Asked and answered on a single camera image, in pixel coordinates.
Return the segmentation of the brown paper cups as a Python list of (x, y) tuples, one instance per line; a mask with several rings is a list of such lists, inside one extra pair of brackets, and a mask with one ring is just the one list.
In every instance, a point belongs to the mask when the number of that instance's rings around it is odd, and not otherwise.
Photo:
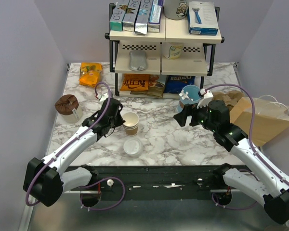
[(139, 116), (134, 112), (127, 112), (123, 116), (123, 127), (127, 135), (134, 136), (138, 132)]

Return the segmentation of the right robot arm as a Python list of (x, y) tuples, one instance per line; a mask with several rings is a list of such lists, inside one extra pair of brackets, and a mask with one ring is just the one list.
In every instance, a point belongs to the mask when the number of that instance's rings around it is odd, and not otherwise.
[(201, 125), (213, 133), (216, 142), (239, 158), (257, 177), (254, 180), (227, 165), (212, 176), (216, 188), (234, 187), (254, 199), (278, 224), (289, 220), (289, 176), (275, 166), (252, 142), (248, 135), (230, 122), (230, 112), (223, 101), (211, 101), (205, 107), (186, 104), (174, 119), (183, 127), (188, 117), (190, 126)]

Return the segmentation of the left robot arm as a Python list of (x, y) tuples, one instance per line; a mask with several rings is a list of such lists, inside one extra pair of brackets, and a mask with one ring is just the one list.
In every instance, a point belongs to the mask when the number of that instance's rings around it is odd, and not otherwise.
[(88, 147), (106, 137), (110, 130), (123, 125), (122, 108), (120, 101), (107, 98), (102, 108), (86, 118), (61, 147), (41, 160), (33, 158), (29, 161), (23, 185), (28, 206), (32, 205), (29, 196), (45, 206), (52, 206), (66, 191), (78, 187), (92, 190), (96, 187), (97, 178), (89, 166), (80, 166), (72, 171), (67, 171), (67, 168)]

